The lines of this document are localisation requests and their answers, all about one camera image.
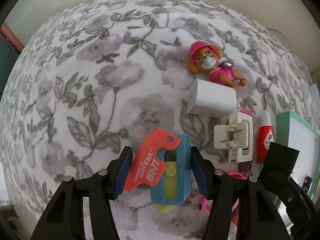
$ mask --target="metal screw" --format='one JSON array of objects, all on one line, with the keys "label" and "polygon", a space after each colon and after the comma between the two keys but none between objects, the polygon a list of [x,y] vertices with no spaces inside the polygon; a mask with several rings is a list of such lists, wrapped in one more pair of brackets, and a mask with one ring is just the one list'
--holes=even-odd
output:
[{"label": "metal screw", "polygon": [[216,169],[216,170],[214,171],[214,173],[215,173],[216,175],[218,175],[218,176],[222,176],[222,175],[223,175],[223,170]]},{"label": "metal screw", "polygon": [[67,175],[67,176],[65,176],[64,177],[64,179],[63,179],[65,182],[69,182],[69,181],[71,181],[72,180],[72,176],[70,176],[70,175]]},{"label": "metal screw", "polygon": [[105,169],[102,169],[102,170],[100,170],[100,171],[98,172],[98,174],[99,174],[100,176],[104,176],[104,175],[107,175],[107,174],[108,174],[108,171],[105,170]]},{"label": "metal screw", "polygon": [[258,179],[255,176],[250,176],[249,180],[253,183],[258,181]]}]

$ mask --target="floral bedspread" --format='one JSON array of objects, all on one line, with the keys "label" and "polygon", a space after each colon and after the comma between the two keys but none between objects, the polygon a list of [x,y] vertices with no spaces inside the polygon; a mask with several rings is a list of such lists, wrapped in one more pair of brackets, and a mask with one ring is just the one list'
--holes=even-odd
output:
[{"label": "floral bedspread", "polygon": [[[40,27],[1,100],[1,163],[31,213],[40,217],[65,175],[91,176],[124,146],[136,151],[155,128],[187,133],[216,167],[236,167],[213,148],[219,120],[186,113],[193,81],[208,80],[187,70],[197,40],[220,46],[221,61],[232,60],[247,78],[237,99],[254,122],[264,110],[293,110],[318,128],[308,68],[256,21],[206,0],[91,0]],[[154,208],[148,187],[124,192],[111,203],[120,238],[200,239],[207,214],[192,185],[168,214]]]}]

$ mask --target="pink cap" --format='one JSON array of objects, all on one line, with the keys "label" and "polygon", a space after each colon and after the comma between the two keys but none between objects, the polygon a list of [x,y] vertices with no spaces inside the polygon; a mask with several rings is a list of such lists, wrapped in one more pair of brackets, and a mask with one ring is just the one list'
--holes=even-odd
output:
[{"label": "pink cap", "polygon": [[193,44],[191,44],[190,49],[189,49],[189,58],[190,58],[190,60],[191,60],[191,62],[192,62],[193,64],[196,63],[195,59],[193,58],[193,55],[196,53],[196,51],[197,51],[198,49],[200,49],[200,48],[202,48],[202,47],[209,47],[209,49],[211,49],[212,52],[215,52],[215,51],[214,51],[214,48],[213,48],[210,44],[208,44],[208,43],[206,43],[206,42],[203,42],[203,41],[196,41],[196,42],[194,42]]}]

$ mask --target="red glue bottle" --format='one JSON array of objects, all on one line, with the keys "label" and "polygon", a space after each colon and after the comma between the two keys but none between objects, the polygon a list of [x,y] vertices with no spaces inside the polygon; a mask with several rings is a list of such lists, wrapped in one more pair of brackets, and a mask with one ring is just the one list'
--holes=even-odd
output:
[{"label": "red glue bottle", "polygon": [[260,115],[260,123],[261,127],[257,143],[257,163],[263,164],[266,159],[270,143],[273,142],[273,130],[269,112],[262,112],[262,114]]}]

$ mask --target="white power adapter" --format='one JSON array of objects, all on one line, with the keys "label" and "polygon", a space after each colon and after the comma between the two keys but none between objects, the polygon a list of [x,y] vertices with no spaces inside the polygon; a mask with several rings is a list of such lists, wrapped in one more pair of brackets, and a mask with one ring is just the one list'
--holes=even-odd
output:
[{"label": "white power adapter", "polygon": [[187,113],[221,119],[237,105],[236,91],[227,86],[196,79],[187,97]]}]

